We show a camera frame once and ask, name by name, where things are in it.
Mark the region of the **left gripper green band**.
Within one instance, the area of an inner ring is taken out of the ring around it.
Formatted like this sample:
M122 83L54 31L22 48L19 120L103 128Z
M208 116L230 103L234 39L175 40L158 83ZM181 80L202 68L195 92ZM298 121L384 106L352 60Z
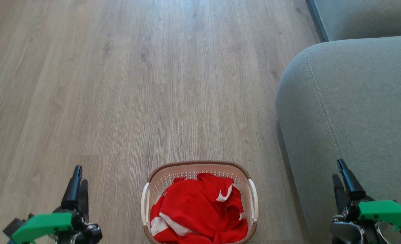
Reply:
M77 165L59 206L53 213L29 214L28 219L13 219L3 233L9 244L35 244L42 237L55 244L98 244L103 233L89 220L88 181L82 180L82 166Z

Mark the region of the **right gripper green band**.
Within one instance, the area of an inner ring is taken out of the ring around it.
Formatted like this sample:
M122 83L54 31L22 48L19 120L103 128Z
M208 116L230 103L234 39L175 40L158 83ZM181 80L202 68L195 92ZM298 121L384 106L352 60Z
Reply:
M333 216L329 224L332 244L392 244L383 234L381 225L387 224L401 235L401 204L394 200L369 200L343 159L337 159L337 167L350 200L346 200L340 177L333 174L338 215Z

